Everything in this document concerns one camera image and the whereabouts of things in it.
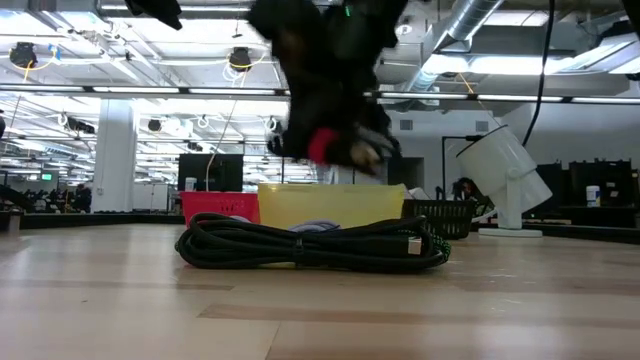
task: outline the red bin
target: red bin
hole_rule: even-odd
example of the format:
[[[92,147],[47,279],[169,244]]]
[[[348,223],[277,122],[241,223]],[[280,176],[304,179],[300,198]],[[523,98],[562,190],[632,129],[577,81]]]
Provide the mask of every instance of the red bin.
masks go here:
[[[254,224],[260,223],[258,194],[182,191],[180,198],[182,198],[182,212],[187,226],[191,218],[199,213],[237,215]]]

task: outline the yellow container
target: yellow container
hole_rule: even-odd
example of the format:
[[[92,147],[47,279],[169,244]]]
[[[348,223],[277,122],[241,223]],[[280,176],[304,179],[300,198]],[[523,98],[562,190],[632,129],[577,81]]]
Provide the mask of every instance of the yellow container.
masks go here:
[[[400,218],[404,186],[261,184],[258,201],[263,225],[331,220],[349,228]]]

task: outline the white lamp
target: white lamp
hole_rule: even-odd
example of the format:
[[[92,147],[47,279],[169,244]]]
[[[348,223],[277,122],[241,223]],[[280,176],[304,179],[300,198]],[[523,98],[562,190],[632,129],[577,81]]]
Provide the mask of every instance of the white lamp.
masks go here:
[[[481,235],[542,236],[541,231],[522,230],[522,213],[552,193],[536,172],[536,163],[506,125],[467,146],[457,158],[465,175],[498,210],[498,229],[480,229]]]

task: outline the black basket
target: black basket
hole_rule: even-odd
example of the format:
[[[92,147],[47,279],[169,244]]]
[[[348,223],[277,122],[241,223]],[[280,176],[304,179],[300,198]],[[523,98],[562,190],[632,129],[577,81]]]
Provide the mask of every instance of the black basket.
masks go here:
[[[445,240],[458,240],[469,235],[475,206],[474,201],[405,200],[402,217],[424,215],[427,230]]]

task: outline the coiled cable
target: coiled cable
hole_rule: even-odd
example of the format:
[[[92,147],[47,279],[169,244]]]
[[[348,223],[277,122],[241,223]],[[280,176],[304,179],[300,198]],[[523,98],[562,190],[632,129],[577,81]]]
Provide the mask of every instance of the coiled cable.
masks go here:
[[[450,251],[425,225],[426,218],[417,217],[294,232],[201,213],[191,218],[175,248],[186,262],[203,269],[295,263],[297,267],[416,273],[445,263]]]

